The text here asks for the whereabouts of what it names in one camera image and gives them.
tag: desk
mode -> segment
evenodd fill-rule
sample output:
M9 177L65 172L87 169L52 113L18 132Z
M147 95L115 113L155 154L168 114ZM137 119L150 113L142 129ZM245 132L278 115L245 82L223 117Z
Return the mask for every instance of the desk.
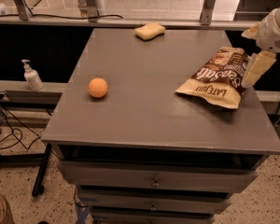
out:
M238 110L175 94L221 46L221 31L95 29L42 140L95 221L212 223L280 141L253 89ZM107 96L90 98L103 77Z

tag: sponge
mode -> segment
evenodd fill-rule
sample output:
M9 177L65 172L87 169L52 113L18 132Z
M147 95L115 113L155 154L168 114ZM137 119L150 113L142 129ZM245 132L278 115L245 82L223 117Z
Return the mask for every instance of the sponge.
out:
M165 33L165 28L158 23L150 23L145 26L135 28L135 33L143 40L150 40L157 35Z

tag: black stand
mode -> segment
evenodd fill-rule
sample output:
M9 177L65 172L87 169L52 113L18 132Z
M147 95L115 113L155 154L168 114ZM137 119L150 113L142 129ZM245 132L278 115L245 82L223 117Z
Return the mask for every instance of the black stand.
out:
M51 144L47 144L45 153L37 154L24 154L24 155L1 155L0 164L39 164L39 170L35 181L35 186L32 195L36 197L38 194L44 193L44 186L42 181L47 169L49 154L52 147Z

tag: white bottle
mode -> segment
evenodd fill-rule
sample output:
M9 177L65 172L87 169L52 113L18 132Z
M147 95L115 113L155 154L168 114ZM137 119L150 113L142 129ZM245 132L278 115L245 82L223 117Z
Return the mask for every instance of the white bottle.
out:
M41 79L37 71L30 67L30 65L28 64L28 62L30 62L29 60L21 60L21 61L24 63L24 69L25 69L24 76L31 90L33 91L41 90L44 87L44 85L41 82Z

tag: speckled floor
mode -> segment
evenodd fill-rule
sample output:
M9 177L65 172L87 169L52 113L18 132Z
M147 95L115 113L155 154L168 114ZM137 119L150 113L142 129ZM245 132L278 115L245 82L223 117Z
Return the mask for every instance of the speckled floor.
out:
M34 120L37 126L46 124L49 119L47 113L16 112L15 115L22 120ZM24 133L23 143L28 146L36 136L23 127L20 129ZM3 130L2 137L10 132L8 127ZM280 136L280 126L276 130ZM41 135L43 128L35 128L34 131ZM14 138L8 138L0 146L5 147L14 142ZM29 152L42 152L44 149L38 140ZM27 153L21 145L0 152L5 155ZM37 166L0 167L0 192L10 201L16 223L33 224L42 220L49 224L76 223L77 212L73 200L75 189L63 180L56 163L56 157L51 154L43 182L45 192L36 198L32 196L32 189ZM231 206L216 216L215 224L280 224L280 156L271 156L258 168L258 172L259 177L245 191L231 196ZM86 223L91 223L90 216Z

